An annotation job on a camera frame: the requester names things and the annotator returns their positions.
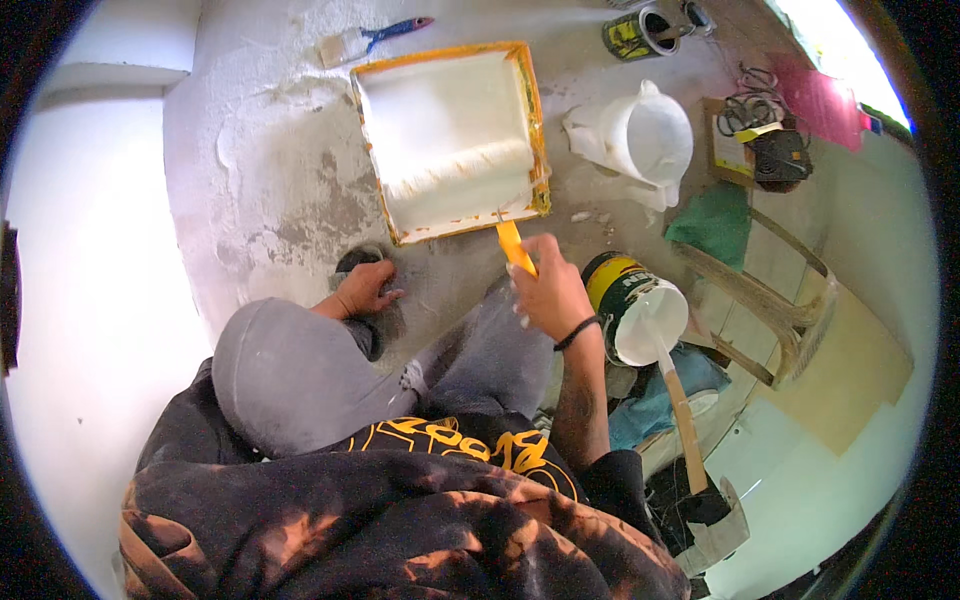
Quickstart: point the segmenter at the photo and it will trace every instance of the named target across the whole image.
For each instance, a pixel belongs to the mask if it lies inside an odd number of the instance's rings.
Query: white wall
[[[193,70],[199,19],[200,0],[101,0],[44,91],[174,84]]]
[[[747,407],[734,426],[739,434],[707,459],[714,479],[726,476],[747,494],[751,530],[708,571],[715,598],[758,598],[840,549],[893,496],[922,425],[939,302],[920,168],[896,141],[869,133],[857,155],[828,144],[815,168],[833,211],[823,258],[900,338],[914,371],[896,406],[882,403],[840,457],[766,400]]]
[[[23,287],[13,434],[60,539],[106,598],[119,597],[110,559],[136,458],[211,353],[174,234],[155,93],[35,114],[7,212]]]

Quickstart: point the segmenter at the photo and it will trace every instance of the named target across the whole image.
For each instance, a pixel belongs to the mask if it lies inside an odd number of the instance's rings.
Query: blue brush handle
[[[397,37],[402,36],[403,34],[409,34],[410,32],[416,31],[420,27],[424,27],[424,25],[417,25],[418,21],[421,21],[421,19],[422,17],[407,19],[391,25],[390,27],[384,27],[383,29],[361,29],[360,33],[362,33],[364,37],[372,37],[372,41],[367,46],[367,52],[369,53],[373,48],[373,45],[378,41],[382,41],[389,37]]]

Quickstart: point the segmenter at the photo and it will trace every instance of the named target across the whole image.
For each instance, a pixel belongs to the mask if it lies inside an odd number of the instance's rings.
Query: yellow roller handle
[[[497,223],[496,234],[500,238],[500,248],[507,255],[507,260],[536,277],[537,267],[534,266],[534,261],[530,260],[530,254],[520,246],[520,232],[516,230],[516,223],[513,221]]]

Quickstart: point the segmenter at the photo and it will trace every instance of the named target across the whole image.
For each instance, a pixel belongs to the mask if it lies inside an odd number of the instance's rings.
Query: hand
[[[528,315],[530,323],[560,342],[595,314],[580,270],[566,262],[557,238],[549,233],[523,240],[522,247],[540,255],[540,276],[533,277],[517,265],[510,266],[510,277],[519,295],[516,312]]]
[[[344,279],[337,291],[311,310],[331,319],[346,319],[380,312],[394,300],[403,298],[403,290],[380,295],[380,288],[396,275],[390,260],[361,263]]]

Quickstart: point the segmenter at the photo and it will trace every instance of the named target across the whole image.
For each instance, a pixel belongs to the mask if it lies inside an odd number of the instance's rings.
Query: green cloth
[[[685,242],[739,273],[743,271],[750,224],[747,190],[723,181],[691,198],[663,237]]]

